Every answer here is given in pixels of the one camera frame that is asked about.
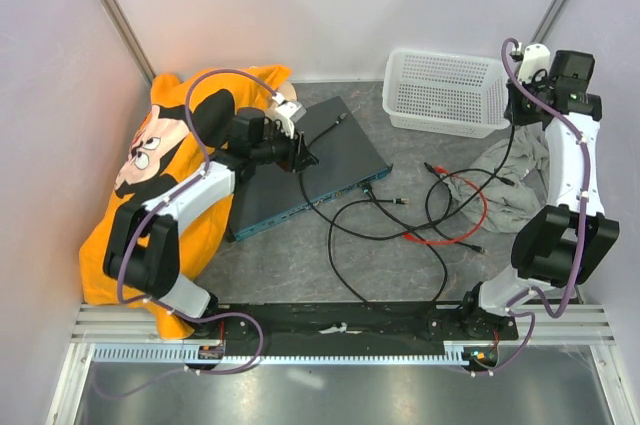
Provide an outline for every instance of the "gray towel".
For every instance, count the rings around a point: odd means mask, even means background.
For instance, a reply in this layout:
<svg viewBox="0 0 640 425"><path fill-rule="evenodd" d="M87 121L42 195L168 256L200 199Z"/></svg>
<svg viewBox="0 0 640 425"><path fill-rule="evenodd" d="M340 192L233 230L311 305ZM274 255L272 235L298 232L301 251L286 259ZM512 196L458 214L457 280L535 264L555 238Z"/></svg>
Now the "gray towel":
<svg viewBox="0 0 640 425"><path fill-rule="evenodd" d="M481 168L493 172L504 158L508 140L500 140L473 162L469 168ZM499 176L515 182L514 186L506 185L500 180L492 180L482 191L489 202L489 213L482 227L491 232L516 233L541 209L535 191L526 186L522 180L533 170L542 173L545 183L548 182L549 152L529 129L522 127L516 130L511 152ZM481 185L489 178L488 174L468 172L463 174L473 183ZM451 195L458 202L469 198L474 190L462 180L447 179ZM469 220L477 223L482 216L483 204L476 197L462 209Z"/></svg>

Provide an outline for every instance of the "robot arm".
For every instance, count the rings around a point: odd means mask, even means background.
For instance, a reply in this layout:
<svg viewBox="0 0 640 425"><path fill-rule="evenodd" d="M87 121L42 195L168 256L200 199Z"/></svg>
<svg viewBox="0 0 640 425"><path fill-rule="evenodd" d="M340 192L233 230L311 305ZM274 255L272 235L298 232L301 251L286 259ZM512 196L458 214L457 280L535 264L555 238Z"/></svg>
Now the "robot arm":
<svg viewBox="0 0 640 425"><path fill-rule="evenodd" d="M518 80L536 97L562 113L587 140L590 157L586 235L576 283L584 283L615 243L618 222L604 216L596 173L596 143L602 106L600 97L586 93L593 73L592 55L559 51L549 68L549 50L541 44L526 47ZM511 266L494 279L479 283L463 301L464 320L486 333L500 330L513 309L537 294L569 283L578 242L577 229L585 163L580 143L568 126L532 104L510 83L508 118L514 125L542 122L549 146L550 178L547 205L518 233ZM522 296L511 303L513 297Z"/></svg>
<svg viewBox="0 0 640 425"><path fill-rule="evenodd" d="M297 102L279 101L265 112L243 108L228 128L227 147L219 148L190 177L168 192L144 203L126 202L116 212L103 270L117 279L123 265L124 283L172 310L199 318L217 307L217 298L180 273L179 237L202 213L249 180L257 165L277 163L287 172L317 164L295 128L305 113ZM136 243L125 260L126 249L142 220L146 247Z"/></svg>

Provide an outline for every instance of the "laundry basket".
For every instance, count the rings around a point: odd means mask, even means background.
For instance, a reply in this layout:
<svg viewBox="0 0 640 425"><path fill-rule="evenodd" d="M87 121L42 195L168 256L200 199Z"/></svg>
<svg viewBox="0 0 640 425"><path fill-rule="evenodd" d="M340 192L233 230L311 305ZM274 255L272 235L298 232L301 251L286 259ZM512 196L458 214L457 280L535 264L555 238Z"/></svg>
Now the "laundry basket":
<svg viewBox="0 0 640 425"><path fill-rule="evenodd" d="M506 128L506 73L499 60L394 50L382 107L398 128L484 138Z"/></svg>

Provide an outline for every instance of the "cable plug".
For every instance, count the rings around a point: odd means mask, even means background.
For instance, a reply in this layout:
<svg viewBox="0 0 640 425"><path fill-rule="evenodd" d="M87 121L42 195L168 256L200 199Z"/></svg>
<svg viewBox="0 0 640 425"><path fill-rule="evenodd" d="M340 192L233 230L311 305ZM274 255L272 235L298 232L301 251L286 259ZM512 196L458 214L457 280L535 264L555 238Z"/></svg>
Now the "cable plug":
<svg viewBox="0 0 640 425"><path fill-rule="evenodd" d="M496 177L498 180L500 180L502 183L504 183L505 185L509 185L510 187L515 187L516 186L516 182L514 182L513 180L506 178L506 177Z"/></svg>
<svg viewBox="0 0 640 425"><path fill-rule="evenodd" d="M360 182L358 186L362 189L366 196L371 197L371 182Z"/></svg>
<svg viewBox="0 0 640 425"><path fill-rule="evenodd" d="M424 166L427 167L427 171L429 173L433 173L434 175L440 175L438 172L436 172L436 169L433 167L433 165L430 165L427 162L424 162Z"/></svg>

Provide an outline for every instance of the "cartoon mouse print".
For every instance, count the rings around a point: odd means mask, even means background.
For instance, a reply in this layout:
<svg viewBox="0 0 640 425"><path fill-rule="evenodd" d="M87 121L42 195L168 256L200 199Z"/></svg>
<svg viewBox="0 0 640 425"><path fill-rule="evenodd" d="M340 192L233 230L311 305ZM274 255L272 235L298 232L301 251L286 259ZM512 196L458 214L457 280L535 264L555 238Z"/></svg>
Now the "cartoon mouse print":
<svg viewBox="0 0 640 425"><path fill-rule="evenodd" d="M233 95L225 89L209 95L196 107L193 125L205 145L217 148L224 143L234 113ZM132 200L142 202L178 183L163 172L190 133L185 114L184 105L151 106L146 124L132 140L127 160L116 177L114 191L119 198L133 194Z"/></svg>

